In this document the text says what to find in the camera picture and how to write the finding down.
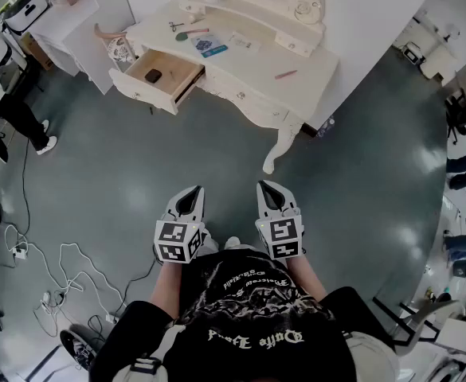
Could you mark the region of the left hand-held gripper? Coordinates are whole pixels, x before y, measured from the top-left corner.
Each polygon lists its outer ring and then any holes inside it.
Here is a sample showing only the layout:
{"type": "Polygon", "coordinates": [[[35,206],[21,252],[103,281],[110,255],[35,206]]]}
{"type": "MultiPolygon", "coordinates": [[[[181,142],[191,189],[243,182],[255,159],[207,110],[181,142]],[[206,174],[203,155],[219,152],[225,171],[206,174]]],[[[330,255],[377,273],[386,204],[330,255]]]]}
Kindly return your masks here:
{"type": "Polygon", "coordinates": [[[218,243],[203,221],[204,207],[205,190],[200,185],[184,189],[169,200],[167,213],[155,227],[154,246],[160,261],[190,263],[218,251],[218,243]]]}

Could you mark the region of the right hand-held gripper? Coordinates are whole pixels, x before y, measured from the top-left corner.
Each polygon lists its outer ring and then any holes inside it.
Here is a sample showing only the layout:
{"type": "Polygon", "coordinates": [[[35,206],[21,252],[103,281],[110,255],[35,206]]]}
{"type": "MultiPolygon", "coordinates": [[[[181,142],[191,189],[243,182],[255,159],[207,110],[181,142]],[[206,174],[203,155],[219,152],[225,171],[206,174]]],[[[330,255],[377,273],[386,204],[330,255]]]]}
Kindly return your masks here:
{"type": "Polygon", "coordinates": [[[286,259],[303,254],[304,226],[296,199],[282,185],[268,180],[256,184],[259,218],[256,228],[272,259],[286,259]]]}

